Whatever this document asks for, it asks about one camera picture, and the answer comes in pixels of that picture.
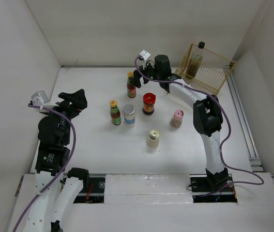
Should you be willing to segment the red-lid chili sauce jar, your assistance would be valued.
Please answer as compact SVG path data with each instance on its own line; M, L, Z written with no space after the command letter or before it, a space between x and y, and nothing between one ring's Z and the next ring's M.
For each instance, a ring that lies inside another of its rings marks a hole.
M149 116L154 113L155 101L156 101L156 96L153 93L144 94L142 111L145 115Z

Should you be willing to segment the yellow-cap red-label sauce bottle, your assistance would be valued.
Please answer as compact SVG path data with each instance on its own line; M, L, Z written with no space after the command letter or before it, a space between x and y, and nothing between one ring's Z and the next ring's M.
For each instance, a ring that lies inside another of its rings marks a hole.
M134 73L128 72L127 73L127 95L129 98L134 98L136 96L136 87L131 84L131 80L133 80Z

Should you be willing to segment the silver-cap salt shaker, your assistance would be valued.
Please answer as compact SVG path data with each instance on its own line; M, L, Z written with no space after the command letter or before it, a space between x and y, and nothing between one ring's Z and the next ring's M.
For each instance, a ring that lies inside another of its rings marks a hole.
M135 107L132 104L126 104L123 107L124 123L128 127L134 127L136 122Z

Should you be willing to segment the yellow-cap green-label sauce bottle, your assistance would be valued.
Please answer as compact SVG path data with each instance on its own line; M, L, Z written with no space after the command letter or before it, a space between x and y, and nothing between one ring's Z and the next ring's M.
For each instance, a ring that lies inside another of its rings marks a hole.
M115 100L110 101L110 116L113 125L120 125L122 122L121 113Z

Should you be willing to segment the pink-cap spice shaker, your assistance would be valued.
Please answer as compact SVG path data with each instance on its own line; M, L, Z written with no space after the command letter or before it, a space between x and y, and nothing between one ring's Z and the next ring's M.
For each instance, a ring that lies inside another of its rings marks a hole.
M179 128L183 122L184 112L182 110L176 110L170 120L170 125L174 128Z

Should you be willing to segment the dark soy sauce bottle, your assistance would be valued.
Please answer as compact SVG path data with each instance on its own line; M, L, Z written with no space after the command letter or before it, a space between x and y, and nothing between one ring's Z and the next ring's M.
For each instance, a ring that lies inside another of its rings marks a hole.
M185 77L187 79L195 78L198 69L203 60L205 42L199 42L197 46L193 45L190 48L188 55L188 64L185 70Z

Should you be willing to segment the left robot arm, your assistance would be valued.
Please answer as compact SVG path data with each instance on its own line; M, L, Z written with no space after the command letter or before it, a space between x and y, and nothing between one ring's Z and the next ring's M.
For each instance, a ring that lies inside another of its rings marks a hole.
M89 171L72 168L64 173L75 150L72 119L87 108L85 91L60 93L51 103L44 91L32 95L30 108L45 116L38 124L35 196L26 207L25 232L61 232L75 198L90 187Z

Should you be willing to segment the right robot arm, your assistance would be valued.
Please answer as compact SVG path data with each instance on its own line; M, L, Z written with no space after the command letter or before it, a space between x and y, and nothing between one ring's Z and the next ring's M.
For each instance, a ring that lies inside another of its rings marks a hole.
M222 155L220 131L227 115L215 95L197 90L188 85L179 75L172 73L166 55L157 55L154 65L147 63L150 54L143 50L136 57L142 61L135 65L132 84L141 88L140 79L159 83L166 92L177 96L193 109L193 125L201 135L206 154L206 192L220 191L229 186L228 165Z

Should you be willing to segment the beige squeeze bottle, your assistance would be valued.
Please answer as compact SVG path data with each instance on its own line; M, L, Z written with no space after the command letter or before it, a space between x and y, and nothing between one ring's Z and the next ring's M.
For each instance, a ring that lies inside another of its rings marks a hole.
M149 137L147 139L147 145L151 148L156 148L159 145L159 131L152 130L149 133Z

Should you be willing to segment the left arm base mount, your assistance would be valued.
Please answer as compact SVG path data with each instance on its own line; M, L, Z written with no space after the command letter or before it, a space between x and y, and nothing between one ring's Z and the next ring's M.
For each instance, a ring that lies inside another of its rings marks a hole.
M76 177L77 184L81 184L83 189L76 194L69 193L69 197L73 197L70 201L73 203L103 203L105 196L106 175L104 174L89 174L86 169L73 168L60 180L61 189L64 186L67 178Z

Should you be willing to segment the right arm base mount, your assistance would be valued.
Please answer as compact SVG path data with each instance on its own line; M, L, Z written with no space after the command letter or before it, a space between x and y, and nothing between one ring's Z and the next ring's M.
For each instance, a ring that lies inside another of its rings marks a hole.
M234 187L221 189L231 181L232 177L229 174L226 180L213 187L205 174L190 175L187 190L192 193L193 203L237 203Z

